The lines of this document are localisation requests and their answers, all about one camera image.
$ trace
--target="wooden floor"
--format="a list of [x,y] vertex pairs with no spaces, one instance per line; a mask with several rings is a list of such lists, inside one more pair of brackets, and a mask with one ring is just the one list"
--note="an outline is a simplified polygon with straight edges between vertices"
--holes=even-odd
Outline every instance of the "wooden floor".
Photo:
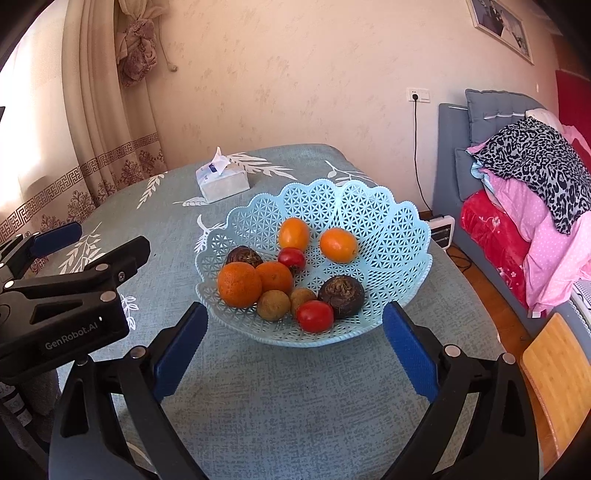
[[[466,258],[465,254],[458,248],[452,246],[447,250],[449,255]],[[523,327],[519,318],[513,309],[509,306],[502,295],[497,291],[493,284],[485,277],[484,273],[478,269],[476,265],[472,265],[466,269],[467,261],[452,258],[460,270],[464,270],[463,274],[476,291],[482,304],[495,323],[496,329],[501,337],[501,343],[505,350],[512,353],[517,361],[521,359],[521,355],[531,343],[531,337],[527,330]],[[546,421],[542,406],[535,396],[530,383],[524,377],[525,384],[528,387],[530,400],[535,416],[535,425],[538,430],[538,439],[542,447],[544,455],[544,470],[547,471],[557,459],[556,448],[550,431],[550,426]]]

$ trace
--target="beige floral wallpaper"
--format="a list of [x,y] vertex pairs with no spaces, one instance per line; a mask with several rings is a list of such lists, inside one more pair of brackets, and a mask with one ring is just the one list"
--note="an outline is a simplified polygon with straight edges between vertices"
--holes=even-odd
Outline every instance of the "beige floral wallpaper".
[[328,143],[423,208],[431,200],[437,105],[463,91],[526,93],[557,112],[551,34],[531,0],[505,0],[525,22],[535,66],[474,28],[466,0],[170,0],[164,44],[178,65],[148,76],[169,167],[300,142]]

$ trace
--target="tissue box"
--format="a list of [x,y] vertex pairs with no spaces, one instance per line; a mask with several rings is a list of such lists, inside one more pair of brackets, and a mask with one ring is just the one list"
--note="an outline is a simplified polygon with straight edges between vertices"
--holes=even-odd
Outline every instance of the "tissue box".
[[203,176],[200,175],[199,170],[197,171],[197,184],[208,203],[217,202],[250,189],[246,170],[235,163],[229,163],[217,176]]

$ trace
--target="orange tomato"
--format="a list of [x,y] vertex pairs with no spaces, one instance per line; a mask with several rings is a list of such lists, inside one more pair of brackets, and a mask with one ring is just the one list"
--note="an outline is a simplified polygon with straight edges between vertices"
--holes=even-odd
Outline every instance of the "orange tomato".
[[299,218],[288,218],[279,229],[277,241],[281,248],[292,247],[304,251],[310,241],[310,228]]
[[263,262],[256,268],[261,282],[263,293],[269,290],[281,290],[284,293],[291,292],[294,286],[294,277],[290,269],[279,262]]
[[357,257],[359,246],[352,233],[342,228],[330,228],[320,237],[320,250],[335,263],[349,263]]
[[232,262],[224,265],[217,275],[217,290],[229,307],[245,309],[261,296],[262,281],[251,264]]

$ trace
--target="cherry tomato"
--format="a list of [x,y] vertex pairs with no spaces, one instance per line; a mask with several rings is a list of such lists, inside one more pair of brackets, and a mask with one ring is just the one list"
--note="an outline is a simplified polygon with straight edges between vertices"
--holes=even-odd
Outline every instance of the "cherry tomato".
[[310,300],[300,306],[295,313],[297,323],[308,333],[320,333],[330,330],[335,322],[333,309],[327,303]]
[[301,272],[306,267],[306,256],[304,252],[293,247],[281,249],[279,255],[277,255],[277,261],[289,268],[292,274]]

